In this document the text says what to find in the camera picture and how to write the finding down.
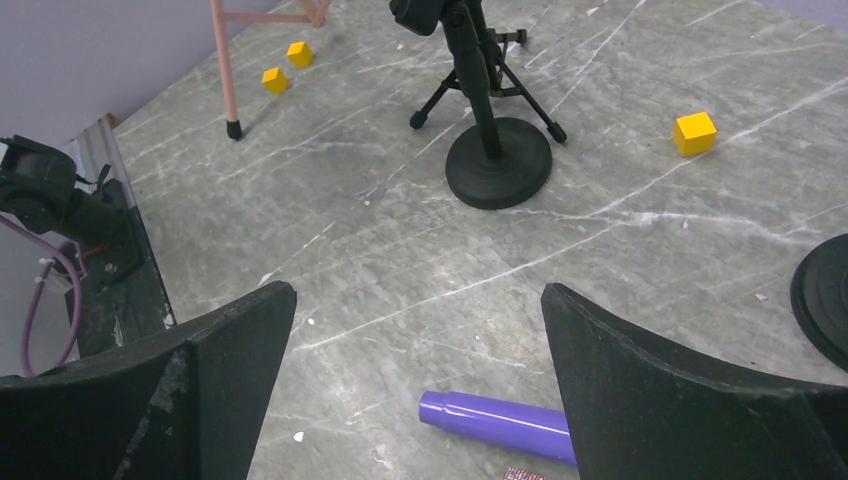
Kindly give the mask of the glitter silver toy microphone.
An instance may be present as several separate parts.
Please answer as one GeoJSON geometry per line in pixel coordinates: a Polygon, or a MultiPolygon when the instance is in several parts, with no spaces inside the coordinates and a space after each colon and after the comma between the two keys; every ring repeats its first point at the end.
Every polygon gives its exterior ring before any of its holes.
{"type": "Polygon", "coordinates": [[[505,471],[502,480],[547,480],[547,478],[523,468],[509,467],[505,471]]]}

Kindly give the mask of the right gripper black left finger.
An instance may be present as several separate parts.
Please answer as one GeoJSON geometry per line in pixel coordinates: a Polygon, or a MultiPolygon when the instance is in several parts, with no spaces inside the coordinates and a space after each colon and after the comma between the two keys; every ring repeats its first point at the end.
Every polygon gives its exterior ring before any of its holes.
{"type": "Polygon", "coordinates": [[[292,330],[271,282],[128,345],[1,380],[5,479],[243,479],[292,330]]]}

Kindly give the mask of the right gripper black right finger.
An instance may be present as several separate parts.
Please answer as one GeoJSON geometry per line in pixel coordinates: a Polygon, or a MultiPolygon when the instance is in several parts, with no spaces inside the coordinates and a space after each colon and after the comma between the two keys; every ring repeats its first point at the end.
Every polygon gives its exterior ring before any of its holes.
{"type": "Polygon", "coordinates": [[[560,284],[541,296],[584,479],[843,479],[847,390],[646,330],[560,284]]]}

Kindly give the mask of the black shock mount tripod stand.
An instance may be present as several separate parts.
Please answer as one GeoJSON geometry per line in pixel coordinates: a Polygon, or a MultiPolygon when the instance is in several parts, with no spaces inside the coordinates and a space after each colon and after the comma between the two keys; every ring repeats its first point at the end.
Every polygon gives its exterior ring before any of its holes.
{"type": "MultiPolygon", "coordinates": [[[[479,48],[483,53],[484,65],[488,75],[489,96],[495,98],[523,97],[546,125],[553,140],[564,144],[567,140],[564,129],[548,115],[506,63],[509,46],[511,44],[524,45],[528,40],[528,31],[517,29],[513,32],[497,33],[494,29],[489,29],[487,40],[488,43],[481,42],[479,48]]],[[[454,69],[442,80],[423,107],[411,115],[409,119],[410,127],[420,129],[427,121],[428,114],[450,89],[461,89],[454,69]]]]}

